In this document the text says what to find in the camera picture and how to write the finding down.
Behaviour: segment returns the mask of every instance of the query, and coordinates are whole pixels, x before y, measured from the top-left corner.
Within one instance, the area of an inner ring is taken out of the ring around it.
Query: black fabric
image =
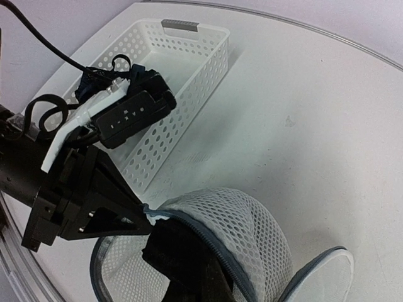
[[[171,280],[163,302],[235,302],[217,257],[179,221],[157,221],[143,259]]]

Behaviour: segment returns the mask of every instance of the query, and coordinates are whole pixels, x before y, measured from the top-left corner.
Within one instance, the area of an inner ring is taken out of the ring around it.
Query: white table
[[[260,200],[282,227],[298,269],[326,248],[356,259],[348,301],[403,296],[403,73],[328,36],[261,16],[178,4],[133,4],[74,55],[89,64],[109,33],[141,18],[231,31],[230,70],[148,188],[153,206],[203,187]],[[42,91],[63,93],[62,67]],[[23,230],[29,209],[9,203]],[[42,245],[37,258],[68,301],[95,301],[95,240]]]

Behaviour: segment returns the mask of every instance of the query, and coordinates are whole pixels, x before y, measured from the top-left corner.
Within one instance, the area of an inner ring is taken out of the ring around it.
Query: white plastic basket
[[[176,20],[139,20],[93,62],[93,66],[110,69],[112,58],[124,53],[132,63],[160,72],[178,102],[158,124],[108,151],[136,193],[144,193],[227,72],[228,38],[225,28]],[[117,59],[116,69],[127,70],[128,64]],[[77,102],[74,91],[78,84],[75,82],[64,94],[67,103]],[[60,121],[60,114],[55,115],[46,126],[54,128]]]

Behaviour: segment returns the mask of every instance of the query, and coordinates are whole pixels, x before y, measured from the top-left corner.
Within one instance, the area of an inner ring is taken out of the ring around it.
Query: mesh laundry bag
[[[279,302],[344,302],[353,272],[350,252],[344,247],[329,249],[295,274]]]
[[[175,219],[190,227],[234,280],[237,302],[277,301],[286,287],[293,293],[293,286],[301,284],[287,286],[292,278],[287,240],[269,211],[243,192],[227,188],[195,191],[145,212],[152,222]],[[91,259],[91,280],[100,301],[164,299],[169,279],[143,261],[147,239],[122,236],[98,240]]]

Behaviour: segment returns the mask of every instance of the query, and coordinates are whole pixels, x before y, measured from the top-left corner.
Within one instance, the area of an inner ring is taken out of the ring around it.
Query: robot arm
[[[34,99],[25,116],[0,106],[0,190],[32,208],[22,245],[37,251],[56,236],[77,240],[112,235],[146,235],[151,225],[142,203],[108,154],[93,144],[116,148],[165,118],[176,100],[161,75],[133,64],[117,72],[83,67],[50,44],[21,11],[0,0],[53,53],[83,71],[76,91],[79,104],[55,95]],[[54,105],[31,122],[34,105]],[[70,116],[69,110],[76,110]],[[62,123],[47,131],[45,121],[62,112]]]

